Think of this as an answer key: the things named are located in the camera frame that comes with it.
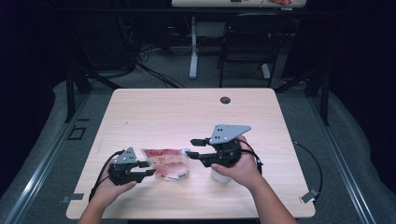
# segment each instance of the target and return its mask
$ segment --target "gray carpet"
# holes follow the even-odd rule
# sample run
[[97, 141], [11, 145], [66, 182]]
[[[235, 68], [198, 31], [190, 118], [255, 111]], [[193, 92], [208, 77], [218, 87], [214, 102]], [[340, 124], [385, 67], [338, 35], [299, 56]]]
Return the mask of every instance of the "gray carpet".
[[[217, 56], [211, 54], [210, 50], [205, 52], [205, 48], [202, 48], [200, 52], [196, 80], [190, 80], [188, 77], [190, 54], [175, 55], [158, 50], [152, 52], [144, 64], [155, 71], [176, 78], [187, 88], [217, 87], [219, 84], [219, 71], [216, 69]], [[278, 78], [281, 67], [282, 63], [276, 71], [277, 77], [275, 77], [273, 87], [281, 85]], [[138, 69], [127, 76], [112, 80], [125, 88], [165, 88], [161, 81], [146, 72], [139, 72]], [[65, 139], [59, 145], [59, 154], [54, 159], [39, 192], [34, 195], [33, 202], [28, 204], [24, 210], [22, 223], [76, 223], [65, 216], [68, 204], [62, 203], [61, 200], [63, 196], [68, 196], [74, 191], [111, 96], [110, 88], [96, 80], [91, 80], [91, 84], [93, 86], [92, 94], [88, 96], [86, 104], [71, 124], [85, 128], [86, 131], [81, 140]], [[312, 102], [315, 102], [316, 99], [305, 98], [301, 92], [303, 86], [304, 84], [301, 84], [287, 93], [277, 95], [291, 138], [307, 147], [317, 157], [323, 171], [323, 189], [316, 202], [317, 212], [312, 218], [300, 219], [299, 223], [361, 223], [359, 213], [334, 163], [332, 146], [323, 132], [320, 120], [316, 117], [317, 111], [312, 106]], [[54, 141], [64, 128], [66, 118], [64, 83], [56, 87], [54, 91], [57, 99], [48, 123], [19, 175], [0, 200], [1, 223], [6, 222], [35, 169], [46, 153], [53, 148]], [[342, 103], [333, 95], [330, 98], [329, 121], [332, 133], [352, 174], [361, 187], [361, 193], [376, 222], [395, 222], [396, 197], [379, 181], [376, 171], [370, 163], [370, 147], [364, 133]], [[317, 189], [319, 185], [318, 167], [306, 151], [297, 146], [295, 148], [308, 187]], [[104, 220], [104, 223], [126, 223], [126, 221]]]

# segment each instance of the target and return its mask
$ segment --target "white desk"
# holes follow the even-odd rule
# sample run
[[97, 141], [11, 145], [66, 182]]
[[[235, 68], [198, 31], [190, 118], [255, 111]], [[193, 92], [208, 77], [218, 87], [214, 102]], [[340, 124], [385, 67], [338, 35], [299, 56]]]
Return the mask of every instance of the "white desk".
[[[228, 96], [227, 105], [220, 98]], [[263, 162], [263, 176], [294, 217], [312, 217], [314, 205], [301, 203], [308, 192], [304, 176], [276, 96], [271, 89], [136, 89], [116, 90], [93, 142], [72, 201], [69, 218], [79, 218], [106, 159], [123, 148], [183, 148], [212, 153], [213, 147], [193, 147], [192, 138], [210, 137], [216, 124], [249, 125], [244, 134]], [[188, 176], [178, 182], [145, 177], [122, 194], [104, 218], [203, 219], [255, 218], [250, 193], [233, 180], [224, 185], [210, 168], [189, 161]]]

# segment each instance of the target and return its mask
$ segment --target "finger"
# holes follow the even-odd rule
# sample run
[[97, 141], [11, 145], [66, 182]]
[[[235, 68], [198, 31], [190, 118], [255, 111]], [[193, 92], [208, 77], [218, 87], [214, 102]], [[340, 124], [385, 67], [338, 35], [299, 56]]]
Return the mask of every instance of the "finger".
[[227, 168], [225, 166], [213, 163], [210, 167], [213, 170], [215, 170], [216, 172], [218, 172], [220, 175], [229, 176], [229, 173], [230, 173], [229, 168]]
[[126, 183], [124, 185], [117, 186], [117, 188], [120, 191], [120, 194], [122, 194], [122, 193], [132, 189], [134, 186], [136, 186], [136, 184], [137, 184], [136, 181], [132, 181], [132, 182]]
[[250, 147], [246, 144], [246, 142], [248, 140], [246, 139], [246, 137], [244, 135], [239, 135], [239, 136], [236, 137], [236, 139], [239, 140], [239, 144], [241, 145], [242, 149], [250, 150]]

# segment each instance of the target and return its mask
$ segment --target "dark background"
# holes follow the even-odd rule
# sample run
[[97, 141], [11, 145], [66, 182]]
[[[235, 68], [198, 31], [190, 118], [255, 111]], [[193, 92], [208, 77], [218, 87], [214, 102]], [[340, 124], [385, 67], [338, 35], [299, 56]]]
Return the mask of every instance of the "dark background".
[[[146, 1], [148, 5], [142, 7], [152, 7], [149, 2]], [[99, 7], [113, 6], [109, 1], [94, 3]], [[70, 28], [60, 15], [49, 14], [42, 9], [43, 5], [50, 6], [50, 3], [22, 0], [2, 1], [1, 4], [0, 194], [3, 195], [40, 135], [54, 103], [52, 88], [65, 80], [70, 59], [73, 57], [87, 65], [94, 64], [94, 68], [99, 69], [100, 66], [123, 69], [130, 63], [131, 55], [124, 46], [114, 17], [92, 16], [88, 20], [75, 17], [72, 20], [76, 26]], [[282, 76], [297, 77], [321, 65], [337, 34], [347, 31], [341, 33], [339, 54], [327, 71], [331, 75], [331, 91], [343, 101], [363, 128], [372, 149], [375, 168], [382, 181], [396, 192], [393, 172], [396, 169], [396, 93], [393, 89], [396, 86], [396, 22], [390, 10], [395, 7], [386, 1], [371, 5], [362, 1], [354, 4], [309, 1], [307, 8], [310, 10], [353, 8], [353, 20], [302, 21]], [[144, 27], [152, 28], [153, 23], [163, 27], [172, 21], [154, 22], [158, 20], [161, 18], [152, 18]], [[142, 30], [147, 34], [160, 31]], [[90, 42], [90, 35], [100, 38]], [[166, 48], [168, 36], [164, 34], [161, 41], [151, 41]], [[99, 53], [91, 54], [92, 49]]]

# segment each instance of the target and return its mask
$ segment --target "plastic bag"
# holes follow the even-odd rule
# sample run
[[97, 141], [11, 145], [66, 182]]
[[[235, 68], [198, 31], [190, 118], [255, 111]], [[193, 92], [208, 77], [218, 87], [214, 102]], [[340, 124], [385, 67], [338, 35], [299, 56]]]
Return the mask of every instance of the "plastic bag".
[[183, 149], [141, 149], [147, 161], [156, 169], [155, 175], [166, 180], [184, 179], [188, 172], [189, 158]]

